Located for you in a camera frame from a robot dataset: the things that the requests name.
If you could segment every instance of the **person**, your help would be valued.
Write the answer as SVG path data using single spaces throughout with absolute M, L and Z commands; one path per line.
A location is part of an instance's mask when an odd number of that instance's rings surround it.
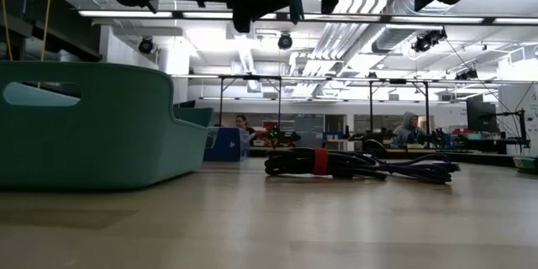
M 249 127 L 248 122 L 246 121 L 246 116 L 244 114 L 238 114 L 235 117 L 235 126 L 237 126 L 237 128 L 248 131 L 249 135 L 252 135 L 256 132 L 253 128 Z M 255 139 L 255 136 L 251 139 L 251 145 Z
M 390 146 L 402 148 L 408 143 L 414 143 L 419 135 L 426 135 L 426 132 L 419 127 L 419 116 L 407 112 L 403 114 L 403 123 L 394 130 L 393 135 Z

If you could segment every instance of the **coiled cable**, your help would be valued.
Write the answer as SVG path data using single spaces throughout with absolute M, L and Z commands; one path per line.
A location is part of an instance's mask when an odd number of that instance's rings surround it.
M 360 152 L 311 148 L 269 150 L 267 155 L 269 158 L 265 162 L 266 173 L 271 176 L 315 174 L 338 178 L 374 177 L 385 180 L 388 175 L 399 174 L 422 182 L 445 184 L 451 182 L 451 173 L 460 170 L 456 163 L 447 161 L 443 154 L 432 154 L 412 161 L 390 163 Z M 325 168 L 322 171 L 316 170 L 319 155 L 325 157 Z M 439 161 L 421 163 L 427 160 Z

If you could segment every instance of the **red cable tie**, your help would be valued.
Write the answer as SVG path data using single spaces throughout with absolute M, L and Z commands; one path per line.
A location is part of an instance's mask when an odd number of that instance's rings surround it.
M 327 166 L 329 165 L 329 152 L 325 148 L 314 150 L 314 169 L 312 173 L 316 176 L 327 176 Z

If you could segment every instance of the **gray hoodie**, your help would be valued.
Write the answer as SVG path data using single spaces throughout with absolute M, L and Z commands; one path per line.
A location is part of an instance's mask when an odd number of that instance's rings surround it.
M 392 148 L 402 148 L 408 143 L 408 137 L 412 131 L 416 131 L 418 135 L 426 135 L 426 132 L 423 131 L 420 127 L 412 129 L 409 125 L 413 117 L 418 117 L 414 113 L 404 113 L 403 114 L 403 123 L 394 130 L 394 137 L 391 139 L 390 146 Z

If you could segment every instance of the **man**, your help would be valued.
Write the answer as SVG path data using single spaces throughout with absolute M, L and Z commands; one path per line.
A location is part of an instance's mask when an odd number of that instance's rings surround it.
M 414 113 L 404 113 L 403 123 L 394 130 L 394 137 L 391 139 L 392 148 L 402 148 L 408 143 L 416 143 L 419 135 L 426 135 L 419 125 L 419 116 Z

